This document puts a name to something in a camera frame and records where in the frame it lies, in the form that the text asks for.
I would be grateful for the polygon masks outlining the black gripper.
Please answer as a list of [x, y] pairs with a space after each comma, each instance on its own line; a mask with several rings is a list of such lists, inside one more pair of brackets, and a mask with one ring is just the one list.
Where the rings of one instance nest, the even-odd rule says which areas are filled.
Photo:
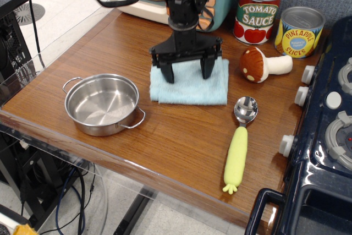
[[[195, 29], [187, 31], [173, 31], [171, 36], [151, 47], [152, 65], [161, 67], [161, 73], [167, 83], [174, 83], [172, 63], [192, 61], [202, 57], [215, 57], [222, 54], [222, 39], [198, 32]], [[203, 79], [208, 79], [215, 64], [214, 58], [200, 60]]]

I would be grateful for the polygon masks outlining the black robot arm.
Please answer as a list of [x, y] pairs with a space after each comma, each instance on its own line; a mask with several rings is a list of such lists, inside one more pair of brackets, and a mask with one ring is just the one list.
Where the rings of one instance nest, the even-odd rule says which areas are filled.
[[168, 83], [174, 82], [172, 65], [179, 62], [200, 61], [204, 79], [211, 76], [215, 60], [222, 54], [220, 37], [197, 32], [199, 15], [211, 12], [208, 0], [165, 0], [169, 9], [168, 25], [173, 30], [164, 42], [150, 48], [152, 63], [161, 70]]

